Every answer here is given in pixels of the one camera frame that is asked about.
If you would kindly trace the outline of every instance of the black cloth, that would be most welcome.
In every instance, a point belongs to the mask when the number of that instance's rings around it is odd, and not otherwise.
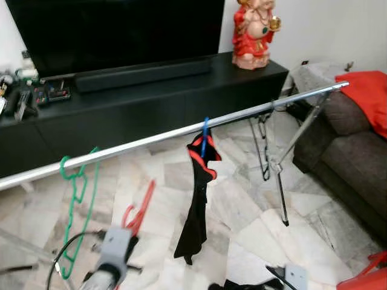
[[[207,183],[216,178],[216,171],[207,168],[207,164],[208,161],[221,161],[221,157],[214,147],[210,129],[207,133],[207,143],[203,158],[200,156],[202,143],[203,134],[199,134],[191,144],[187,145],[192,160],[195,185],[187,220],[174,254],[175,258],[184,257],[188,265],[192,265],[192,255],[200,252],[201,244],[207,239]]]
[[[264,290],[265,286],[270,286],[275,290],[282,290],[284,288],[279,279],[274,278],[259,285],[238,285],[230,280],[226,280],[223,287],[218,284],[212,284],[208,287],[208,290]]]

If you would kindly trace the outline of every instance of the black cable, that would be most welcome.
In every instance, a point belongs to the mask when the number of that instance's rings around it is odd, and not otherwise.
[[[72,242],[74,242],[80,236],[84,236],[84,235],[87,235],[87,234],[92,234],[92,235],[101,237],[102,235],[104,235],[104,233],[105,233],[104,231],[84,231],[82,233],[76,234],[70,240],[68,240],[67,243],[63,246],[63,248],[60,249],[58,255],[55,257],[55,259],[53,261],[53,264],[51,266],[50,272],[48,273],[48,277],[47,277],[46,290],[50,290],[51,278],[52,278],[53,273],[54,273],[55,264],[58,262],[58,260],[62,256],[63,252],[66,251],[66,249],[71,245]]]
[[[6,269],[1,269],[0,270],[0,276],[9,274],[12,272],[18,272],[18,271],[25,271],[25,270],[35,270],[38,268],[38,264],[32,264],[32,265],[25,265],[25,266],[17,266],[17,267],[9,267]]]

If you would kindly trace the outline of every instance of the television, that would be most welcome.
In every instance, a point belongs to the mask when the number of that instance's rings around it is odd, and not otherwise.
[[[40,77],[216,54],[224,0],[6,0]]]

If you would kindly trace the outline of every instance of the red blanket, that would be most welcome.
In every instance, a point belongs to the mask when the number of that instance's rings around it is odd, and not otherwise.
[[[345,80],[350,85],[341,91],[363,110],[375,132],[387,138],[387,74],[361,71],[336,76],[337,82]]]

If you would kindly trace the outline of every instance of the clothes rack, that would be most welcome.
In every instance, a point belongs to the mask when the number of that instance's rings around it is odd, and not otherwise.
[[[309,125],[313,122],[313,120],[317,117],[318,113],[321,111],[322,106],[324,103],[328,100],[328,96],[330,92],[338,90],[344,86],[348,86],[348,82],[340,82],[336,83],[331,86],[326,86],[323,88],[315,89],[309,92],[304,92],[301,94],[292,95],[290,97],[286,98],[280,98],[279,100],[275,100],[270,103],[265,103],[259,106],[255,106],[252,108],[248,108],[242,111],[234,112],[231,114],[227,114],[221,117],[213,118],[207,122],[208,127],[215,127],[222,124],[230,123],[232,121],[236,120],[242,120],[245,118],[249,118],[252,116],[259,115],[262,112],[272,110],[275,107],[278,106],[284,106],[291,102],[296,102],[299,100],[304,100],[306,98],[312,97],[314,95],[319,95],[319,102],[317,106],[314,107],[312,112],[309,114],[309,116],[305,119],[305,121],[302,123],[302,126],[298,129],[288,146],[280,153],[280,155],[277,158],[272,158],[270,160],[270,165],[275,172],[275,177],[278,185],[278,190],[281,195],[281,215],[282,215],[282,221],[283,223],[288,226],[288,219],[287,219],[287,211],[286,211],[286,205],[285,205],[285,198],[284,198],[284,192],[282,189],[282,182],[281,182],[281,176],[280,173],[282,171],[281,162],[284,160],[284,158],[287,156],[289,151],[293,148],[295,143],[297,142],[298,138],[302,135],[303,132],[305,132],[306,128],[309,127]],[[75,157],[72,159],[69,159],[65,165],[65,169],[72,169],[75,167],[79,167],[84,164],[94,163],[97,161],[101,161],[110,157],[114,157],[120,154],[124,154],[127,152],[130,152],[133,149],[156,143],[159,141],[167,140],[173,137],[179,137],[182,135],[187,135],[190,133],[194,133],[197,131],[201,131],[203,129],[204,122],[200,122],[197,124],[193,124],[190,126],[182,127],[176,130],[172,130],[169,132],[165,132],[162,134],[154,135],[151,137],[147,137],[144,139],[140,139],[137,141],[133,141],[130,143],[122,144],[119,146],[115,146],[109,149],[101,150],[92,154],[83,155],[80,157]],[[39,167],[36,169],[28,170],[26,172],[18,173],[15,175],[11,175],[5,178],[0,179],[0,191],[9,189],[11,187],[17,186],[17,185],[26,185],[30,181],[34,181],[40,178],[44,178],[46,176],[53,175],[55,173],[59,173],[60,171],[60,163],[54,163],[47,166]],[[27,253],[33,254],[37,257],[39,257],[41,260],[47,262],[48,260],[52,259],[52,254],[44,251],[43,249],[32,245],[31,243],[24,241],[20,239],[19,237],[12,235],[2,229],[0,229],[0,237],[3,237],[5,240],[11,242],[14,246],[18,247],[22,251],[26,251]],[[73,290],[74,286],[72,285],[72,282],[70,279],[65,281],[65,285],[67,289]]]
[[[244,118],[247,118],[247,117],[250,117],[253,115],[258,115],[260,112],[267,111],[271,108],[275,108],[278,106],[284,106],[288,103],[299,101],[299,100],[304,100],[304,99],[312,97],[314,95],[326,94],[326,93],[329,93],[331,91],[335,91],[337,89],[340,89],[340,88],[342,88],[344,86],[348,86],[348,85],[349,85],[348,82],[340,82],[340,83],[336,83],[332,86],[326,86],[326,87],[315,89],[315,90],[312,90],[309,92],[292,95],[290,97],[280,98],[279,100],[275,100],[275,101],[270,102],[270,103],[265,103],[265,104],[262,104],[259,106],[255,106],[252,108],[248,108],[245,110],[241,110],[238,112],[227,114],[227,115],[224,115],[221,117],[210,119],[208,121],[207,125],[208,125],[208,127],[215,127],[215,126],[219,126],[222,124],[230,123],[232,121],[242,120]],[[148,145],[148,144],[167,140],[167,139],[170,139],[173,137],[179,137],[182,135],[187,135],[190,133],[198,132],[203,128],[203,126],[204,126],[204,122],[200,122],[200,123],[193,124],[190,126],[182,127],[179,129],[175,129],[172,131],[168,131],[165,133],[161,133],[158,135],[154,135],[151,137],[147,137],[144,139],[133,141],[130,143],[111,147],[109,149],[101,150],[101,151],[98,151],[98,152],[95,152],[92,154],[87,154],[87,155],[83,155],[80,157],[75,157],[75,158],[69,159],[65,163],[64,168],[65,169],[72,169],[72,168],[79,167],[79,166],[84,165],[84,164],[89,164],[89,163],[101,161],[101,160],[104,160],[104,159],[107,159],[110,157],[114,157],[117,155],[121,155],[124,153],[128,153],[129,151],[131,151],[133,149],[136,149],[136,148]],[[40,178],[43,178],[46,176],[50,176],[50,175],[59,173],[59,170],[60,170],[60,162],[53,163],[53,164],[50,164],[47,166],[38,167],[36,169],[28,170],[28,171],[25,171],[22,173],[17,173],[17,174],[14,174],[14,175],[11,175],[11,176],[8,176],[5,178],[1,178],[0,179],[0,191],[17,186],[17,185],[24,184],[24,183],[29,182],[29,181],[34,181],[34,180],[37,180],[37,179],[40,179]]]

